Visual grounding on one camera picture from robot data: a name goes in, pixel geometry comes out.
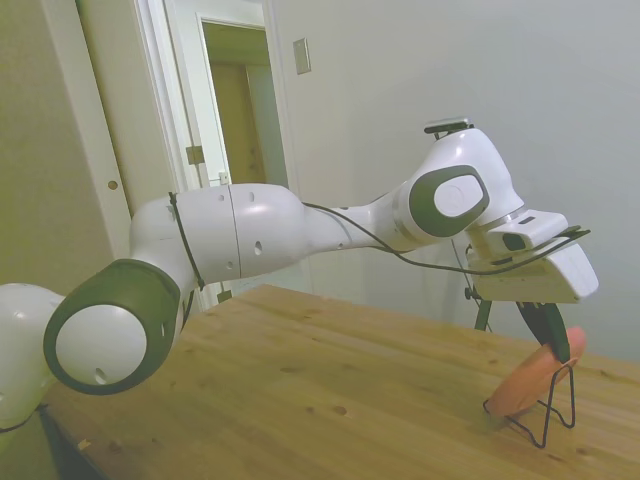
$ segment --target black cable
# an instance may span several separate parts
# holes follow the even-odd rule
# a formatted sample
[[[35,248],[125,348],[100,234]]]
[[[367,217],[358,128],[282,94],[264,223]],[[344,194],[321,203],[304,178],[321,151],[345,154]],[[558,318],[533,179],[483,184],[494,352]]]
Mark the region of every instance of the black cable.
[[[451,239],[451,248],[453,248],[453,254],[456,256],[456,261],[458,262],[458,266],[460,268],[464,268],[462,266],[462,261],[460,260],[460,256],[458,255],[458,249],[456,248],[456,244],[453,241],[453,239]],[[473,287],[471,286],[471,280],[469,280],[469,275],[465,273],[464,279],[467,282],[467,287],[469,287],[469,292],[473,292]],[[480,302],[478,302],[478,299],[473,296],[471,298],[473,299],[474,302],[476,302],[476,306],[480,308]]]
[[[371,233],[369,230],[367,230],[366,228],[364,228],[363,226],[361,226],[360,224],[358,224],[354,220],[351,220],[346,215],[343,215],[343,214],[341,214],[341,213],[339,213],[339,212],[337,212],[337,211],[335,211],[335,210],[333,210],[331,208],[323,207],[322,205],[316,205],[316,204],[313,204],[313,203],[306,203],[306,202],[303,202],[303,205],[306,205],[309,208],[315,208],[316,210],[320,210],[320,211],[323,211],[323,212],[330,213],[331,215],[335,215],[336,217],[343,219],[345,222],[350,223],[351,225],[356,227],[358,230],[360,230],[361,232],[367,234],[369,237],[373,238],[376,242],[378,242],[380,245],[382,245],[384,247],[384,249],[382,249],[383,251],[386,251],[387,253],[391,253],[392,255],[396,256],[397,258],[399,258],[403,262],[408,263],[409,265],[414,265],[416,267],[423,267],[423,268],[431,268],[433,270],[445,270],[445,271],[448,271],[448,272],[466,273],[468,275],[478,275],[478,276],[499,275],[501,273],[510,272],[510,271],[515,270],[517,268],[524,267],[525,265],[529,265],[530,263],[533,263],[536,260],[540,260],[541,258],[544,258],[544,257],[550,255],[551,253],[555,252],[556,250],[559,250],[560,248],[564,247],[565,245],[568,245],[569,243],[577,240],[578,238],[583,237],[583,236],[587,235],[588,233],[591,233],[591,230],[578,230],[577,228],[579,228],[579,227],[571,227],[566,232],[563,232],[563,234],[561,234],[561,235],[567,235],[567,236],[570,235],[570,237],[567,238],[565,241],[560,242],[557,245],[554,245],[550,249],[548,249],[548,250],[546,250],[546,251],[544,251],[544,252],[542,252],[542,253],[540,253],[538,255],[535,255],[535,256],[533,256],[531,258],[523,260],[522,262],[513,263],[513,264],[511,264],[509,266],[502,267],[502,268],[497,268],[495,270],[485,270],[485,271],[483,271],[483,270],[469,270],[469,269],[466,269],[466,268],[450,267],[448,265],[435,265],[435,264],[432,264],[432,263],[416,262],[415,260],[411,260],[409,258],[406,258],[405,256],[403,256],[397,250],[394,250],[384,240],[378,238],[376,235]]]
[[[191,253],[191,248],[189,248],[189,242],[187,241],[187,235],[184,233],[184,227],[182,226],[182,220],[180,219],[180,211],[178,210],[178,196],[169,192],[169,202],[173,207],[173,212],[176,215],[176,222],[178,223],[178,230],[180,230],[180,237],[182,237],[182,243],[184,244],[184,249],[187,252],[187,257],[189,257],[189,263],[191,263],[191,268],[193,269],[193,273],[198,280],[198,287],[200,287],[200,291],[202,291],[206,285],[204,280],[200,276],[200,271],[198,270],[198,266],[196,265],[196,261],[193,259],[193,254]]]
[[[458,262],[458,265],[460,266],[460,268],[464,268],[462,266],[462,261],[460,260],[460,256],[458,255],[458,249],[456,248],[456,243],[453,241],[453,239],[451,239],[451,248],[453,248],[453,253],[456,256],[456,261]],[[467,247],[467,249],[465,250],[465,255],[467,253],[469,253],[469,249],[471,248],[471,245],[469,245]],[[467,287],[469,287],[469,293],[473,294],[473,287],[471,286],[471,280],[469,280],[469,275],[467,275],[466,273],[464,274],[464,279],[467,282]],[[473,295],[471,296],[471,298],[473,299],[473,301],[476,304],[476,307],[478,307],[478,310],[480,310],[480,302],[478,302],[478,299],[475,298]],[[491,328],[491,325],[489,325],[489,320],[487,320],[487,328],[489,329],[489,331],[491,333],[493,333],[493,328]]]
[[[189,302],[187,303],[187,308],[184,307],[184,303],[182,304],[182,328],[180,331],[184,330],[184,326],[187,324],[187,320],[189,320],[189,313],[191,313],[191,304],[193,303],[193,294],[195,290],[191,290],[189,294]]]

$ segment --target wood grain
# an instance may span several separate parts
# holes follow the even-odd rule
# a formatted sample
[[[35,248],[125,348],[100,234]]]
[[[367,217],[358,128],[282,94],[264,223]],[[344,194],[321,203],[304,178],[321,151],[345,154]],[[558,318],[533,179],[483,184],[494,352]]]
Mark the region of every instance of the wood grain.
[[[265,286],[191,319],[143,385],[57,386],[48,401],[118,480],[640,478],[636,365],[585,355],[577,426],[552,421],[545,450],[487,417],[483,400],[535,348]],[[568,385],[557,400],[567,411]]]

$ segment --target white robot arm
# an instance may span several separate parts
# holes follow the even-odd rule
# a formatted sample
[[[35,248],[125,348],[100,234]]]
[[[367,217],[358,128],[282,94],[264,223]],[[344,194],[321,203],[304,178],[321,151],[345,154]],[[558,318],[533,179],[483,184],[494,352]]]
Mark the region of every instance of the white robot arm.
[[[565,217],[525,208],[484,133],[466,120],[425,131],[444,136],[409,180],[369,205],[320,210],[274,185],[190,191],[143,207],[131,227],[131,258],[67,298],[33,286],[0,288],[0,427],[33,410],[24,399],[37,404],[49,371],[89,394],[139,384],[178,338],[182,302],[198,284],[272,272],[314,253],[379,248],[379,240],[407,252],[466,231],[483,299],[574,303],[597,289],[584,252],[562,236]],[[16,382],[15,372],[26,369],[33,378]]]

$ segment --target door hinge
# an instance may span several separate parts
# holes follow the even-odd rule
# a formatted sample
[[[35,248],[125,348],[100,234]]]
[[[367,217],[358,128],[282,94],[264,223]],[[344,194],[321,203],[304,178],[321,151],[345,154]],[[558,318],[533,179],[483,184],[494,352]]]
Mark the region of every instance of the door hinge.
[[[187,147],[187,159],[189,165],[200,165],[204,163],[204,151],[202,145],[195,145],[193,147]]]

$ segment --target doorway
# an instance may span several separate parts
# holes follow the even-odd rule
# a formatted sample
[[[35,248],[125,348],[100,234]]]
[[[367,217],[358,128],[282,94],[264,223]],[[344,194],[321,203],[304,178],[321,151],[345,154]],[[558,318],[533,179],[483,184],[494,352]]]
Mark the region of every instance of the doorway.
[[[222,179],[288,188],[265,31],[210,22],[202,26],[230,177],[208,166],[210,184]]]

